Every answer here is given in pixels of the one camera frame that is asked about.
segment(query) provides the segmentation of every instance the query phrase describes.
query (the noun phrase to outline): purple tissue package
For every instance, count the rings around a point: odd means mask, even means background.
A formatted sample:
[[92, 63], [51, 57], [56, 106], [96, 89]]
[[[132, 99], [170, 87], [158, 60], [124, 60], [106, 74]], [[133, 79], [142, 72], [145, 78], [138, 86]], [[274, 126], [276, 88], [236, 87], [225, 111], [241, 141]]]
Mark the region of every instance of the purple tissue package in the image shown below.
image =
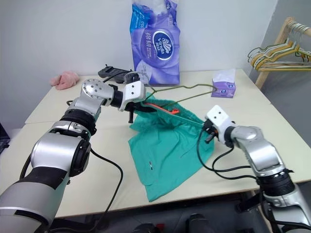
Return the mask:
[[212, 97], [233, 98], [235, 86], [235, 69], [215, 71], [213, 75], [213, 86], [217, 91], [212, 92]]
[[176, 0], [134, 0], [130, 33], [135, 71], [149, 84], [179, 84]]

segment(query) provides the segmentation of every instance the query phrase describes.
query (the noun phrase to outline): wooden clothes rack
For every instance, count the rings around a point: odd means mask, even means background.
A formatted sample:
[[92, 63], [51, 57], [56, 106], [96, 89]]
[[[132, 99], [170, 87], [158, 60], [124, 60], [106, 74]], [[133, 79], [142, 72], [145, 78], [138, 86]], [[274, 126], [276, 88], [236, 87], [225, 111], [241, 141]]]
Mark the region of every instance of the wooden clothes rack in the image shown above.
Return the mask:
[[[285, 19], [283, 26], [281, 27], [281, 30], [276, 38], [275, 44], [281, 44], [283, 43], [286, 38], [288, 37], [288, 24], [294, 21], [293, 17], [288, 17], [287, 19]], [[304, 31], [304, 34], [307, 36], [311, 37], [311, 28], [309, 28], [308, 30]], [[268, 77], [269, 71], [265, 71], [265, 72], [260, 72], [255, 84], [256, 86], [261, 89], [264, 82], [266, 81], [267, 77]]]

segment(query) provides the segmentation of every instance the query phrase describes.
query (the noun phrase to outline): green cloth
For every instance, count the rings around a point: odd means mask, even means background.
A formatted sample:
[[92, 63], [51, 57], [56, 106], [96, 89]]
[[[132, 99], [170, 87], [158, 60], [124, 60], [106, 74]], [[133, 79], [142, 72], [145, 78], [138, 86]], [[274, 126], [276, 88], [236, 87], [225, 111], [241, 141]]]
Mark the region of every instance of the green cloth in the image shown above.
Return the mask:
[[[162, 106], [172, 101], [149, 98], [145, 102]], [[129, 145], [149, 201], [169, 193], [202, 167], [196, 154], [196, 142], [203, 121], [177, 103], [164, 108], [178, 109], [180, 113], [173, 115], [157, 108], [152, 113], [137, 111], [138, 116], [130, 126], [139, 132], [129, 140]], [[206, 144], [201, 140], [203, 161], [213, 150], [214, 141]]]

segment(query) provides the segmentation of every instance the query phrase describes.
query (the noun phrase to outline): tissue box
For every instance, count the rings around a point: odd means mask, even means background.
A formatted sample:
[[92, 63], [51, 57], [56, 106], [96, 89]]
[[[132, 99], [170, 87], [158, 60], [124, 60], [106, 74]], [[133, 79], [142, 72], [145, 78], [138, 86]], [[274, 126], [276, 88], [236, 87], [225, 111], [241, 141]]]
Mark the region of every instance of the tissue box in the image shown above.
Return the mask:
[[213, 76], [213, 86], [217, 91], [212, 97], [233, 98], [236, 86], [234, 83], [235, 69], [216, 71]]

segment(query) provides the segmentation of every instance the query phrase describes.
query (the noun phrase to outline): black cable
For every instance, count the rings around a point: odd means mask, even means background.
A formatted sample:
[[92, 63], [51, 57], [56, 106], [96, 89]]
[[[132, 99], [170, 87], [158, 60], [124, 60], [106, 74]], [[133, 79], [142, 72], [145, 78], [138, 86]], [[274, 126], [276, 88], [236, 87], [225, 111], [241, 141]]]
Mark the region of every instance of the black cable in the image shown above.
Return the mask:
[[102, 160], [104, 160], [104, 161], [106, 161], [106, 162], [108, 162], [108, 163], [110, 163], [110, 164], [116, 166], [116, 167], [119, 169], [119, 171], [120, 171], [121, 177], [120, 177], [118, 186], [117, 186], [117, 188], [116, 188], [116, 190], [115, 190], [115, 192], [114, 192], [114, 194], [113, 194], [113, 196], [112, 196], [112, 199], [111, 199], [110, 203], [108, 204], [108, 206], [107, 206], [105, 212], [104, 212], [103, 215], [100, 217], [100, 219], [98, 220], [98, 222], [97, 222], [91, 229], [89, 229], [89, 230], [76, 230], [76, 229], [72, 229], [72, 228], [63, 227], [63, 228], [55, 228], [55, 229], [53, 229], [53, 230], [50, 230], [50, 233], [55, 233], [55, 232], [59, 232], [59, 231], [77, 232], [77, 233], [88, 233], [88, 232], [93, 232], [93, 231], [99, 226], [99, 224], [101, 224], [101, 222], [104, 220], [104, 218], [106, 217], [106, 215], [107, 215], [107, 213], [108, 213], [108, 210], [109, 210], [109, 208], [110, 208], [110, 206], [111, 206], [113, 200], [115, 199], [116, 194], [117, 194], [117, 192], [118, 192], [118, 190], [119, 190], [119, 187], [120, 187], [120, 185], [121, 185], [121, 183], [122, 183], [122, 180], [123, 180], [123, 170], [122, 170], [122, 168], [121, 168], [118, 164], [116, 164], [115, 162], [113, 162], [113, 161], [111, 161], [111, 160], [109, 160], [109, 159], [106, 159], [106, 158], [100, 156], [100, 155], [99, 155], [98, 153], [96, 153], [93, 149], [91, 149], [91, 152], [92, 152], [92, 154], [94, 154], [96, 157], [98, 157], [98, 158], [100, 158], [100, 159], [102, 159]]
[[26, 175], [27, 168], [28, 168], [28, 166], [30, 164], [30, 157], [31, 157], [31, 154], [26, 159], [26, 162], [25, 162], [25, 164], [24, 164], [24, 166], [23, 166], [23, 168], [22, 168], [22, 170], [20, 172], [20, 176], [19, 176], [20, 180], [23, 179], [25, 177], [25, 175]]
[[311, 230], [311, 227], [308, 226], [307, 224], [304, 223], [297, 223], [297, 222], [285, 222], [285, 221], [277, 221], [274, 219], [271, 219], [264, 208], [264, 203], [263, 203], [263, 189], [260, 189], [260, 194], [259, 194], [259, 202], [260, 202], [260, 206], [261, 206], [261, 210], [262, 213], [264, 215], [264, 217], [270, 222], [270, 223], [274, 223], [276, 225], [284, 225], [284, 226], [288, 226], [288, 227], [295, 227], [295, 228], [299, 228], [299, 229], [307, 229], [307, 230]]
[[251, 176], [251, 175], [243, 175], [243, 176], [238, 176], [238, 177], [225, 177], [225, 176], [221, 176], [221, 175], [219, 175], [217, 173], [217, 172], [234, 171], [234, 170], [238, 170], [238, 169], [242, 169], [242, 168], [250, 168], [250, 166], [237, 166], [237, 167], [233, 167], [233, 168], [229, 168], [229, 169], [222, 169], [222, 170], [214, 169], [215, 162], [217, 160], [219, 160], [220, 158], [224, 157], [225, 155], [231, 153], [233, 151], [233, 148], [231, 148], [229, 151], [219, 155], [213, 162], [213, 168], [209, 168], [208, 166], [206, 166], [205, 163], [203, 162], [202, 158], [201, 158], [201, 155], [200, 155], [200, 140], [201, 140], [201, 137], [202, 137], [202, 134], [203, 134], [204, 131], [205, 130], [203, 130], [203, 129], [201, 130], [201, 132], [199, 134], [199, 137], [198, 137], [198, 140], [197, 140], [197, 144], [196, 144], [196, 152], [197, 152], [199, 161], [200, 161], [200, 163], [202, 164], [203, 167], [205, 167], [209, 171], [215, 172], [218, 176], [220, 176], [220, 177], [222, 177], [224, 179], [227, 179], [227, 180], [236, 180], [236, 179], [241, 179], [241, 178], [253, 178], [253, 179], [256, 179], [255, 176]]
[[117, 73], [117, 74], [115, 74], [115, 75], [112, 75], [112, 76], [106, 78], [106, 79], [103, 81], [103, 83], [109, 81], [109, 80], [112, 79], [113, 77], [118, 76], [119, 74], [125, 74], [125, 73], [129, 73], [129, 71], [123, 71], [123, 72]]

